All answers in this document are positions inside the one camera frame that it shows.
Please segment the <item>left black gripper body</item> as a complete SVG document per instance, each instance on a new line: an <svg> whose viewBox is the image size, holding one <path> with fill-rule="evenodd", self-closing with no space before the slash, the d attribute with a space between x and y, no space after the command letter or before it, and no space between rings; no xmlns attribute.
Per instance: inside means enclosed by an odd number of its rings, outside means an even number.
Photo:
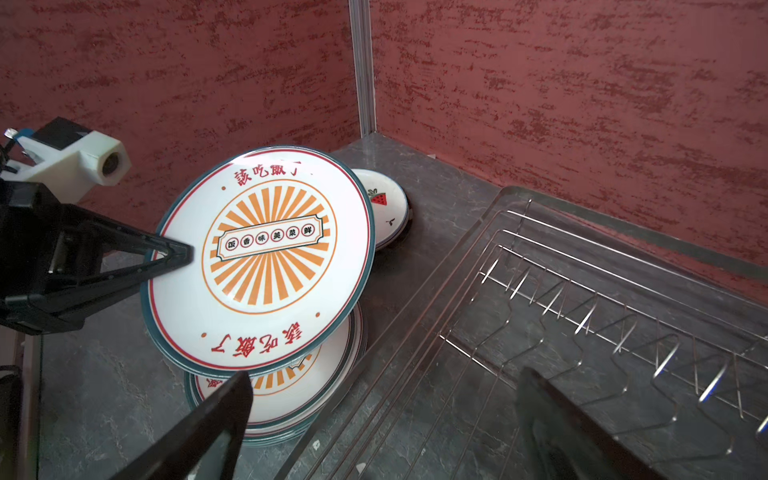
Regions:
<svg viewBox="0 0 768 480"><path fill-rule="evenodd" d="M29 335L62 333L66 323L36 303L59 237L63 204L42 183L1 182L1 324Z"/></svg>

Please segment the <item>sunburst green rim plate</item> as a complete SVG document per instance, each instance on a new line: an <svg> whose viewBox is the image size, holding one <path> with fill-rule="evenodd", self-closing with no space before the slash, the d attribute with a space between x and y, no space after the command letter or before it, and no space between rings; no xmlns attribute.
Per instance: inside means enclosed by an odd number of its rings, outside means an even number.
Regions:
<svg viewBox="0 0 768 480"><path fill-rule="evenodd" d="M147 332L182 370L261 375L319 347L357 304L375 255L373 208L333 156L273 146L192 183L157 233L190 262L141 288Z"/></svg>

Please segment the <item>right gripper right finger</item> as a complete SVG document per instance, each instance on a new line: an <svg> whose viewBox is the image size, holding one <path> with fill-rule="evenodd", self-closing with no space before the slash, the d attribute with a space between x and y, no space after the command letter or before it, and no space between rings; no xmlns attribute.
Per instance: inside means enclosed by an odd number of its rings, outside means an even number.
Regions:
<svg viewBox="0 0 768 480"><path fill-rule="evenodd" d="M660 479L539 372L522 369L515 400L536 479Z"/></svg>

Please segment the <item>watermelon pattern plate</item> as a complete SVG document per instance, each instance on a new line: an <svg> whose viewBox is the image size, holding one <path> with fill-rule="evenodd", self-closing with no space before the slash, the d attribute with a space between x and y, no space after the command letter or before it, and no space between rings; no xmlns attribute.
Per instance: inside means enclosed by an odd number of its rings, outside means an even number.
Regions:
<svg viewBox="0 0 768 480"><path fill-rule="evenodd" d="M376 246L392 236L405 221L407 200L403 188L392 178L367 169L353 169L372 204Z"/></svg>

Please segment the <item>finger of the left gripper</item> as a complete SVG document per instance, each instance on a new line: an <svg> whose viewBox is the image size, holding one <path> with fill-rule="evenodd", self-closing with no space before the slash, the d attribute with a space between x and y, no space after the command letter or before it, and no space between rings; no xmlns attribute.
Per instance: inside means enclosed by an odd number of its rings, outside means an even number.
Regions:
<svg viewBox="0 0 768 480"><path fill-rule="evenodd" d="M17 296L17 329L54 334L83 328L85 319L137 293L140 286L177 265L147 263L90 276L45 273Z"/></svg>
<svg viewBox="0 0 768 480"><path fill-rule="evenodd" d="M188 265L188 244L120 223L76 205L63 204L53 254L53 279L66 287L133 288ZM132 267L101 270L110 252L144 255Z"/></svg>

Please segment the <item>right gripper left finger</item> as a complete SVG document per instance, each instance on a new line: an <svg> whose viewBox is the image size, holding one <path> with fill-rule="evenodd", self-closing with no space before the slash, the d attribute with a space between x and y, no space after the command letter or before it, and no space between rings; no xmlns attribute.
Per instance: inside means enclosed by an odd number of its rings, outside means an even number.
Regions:
<svg viewBox="0 0 768 480"><path fill-rule="evenodd" d="M250 378L235 374L114 477L231 479L252 400Z"/></svg>

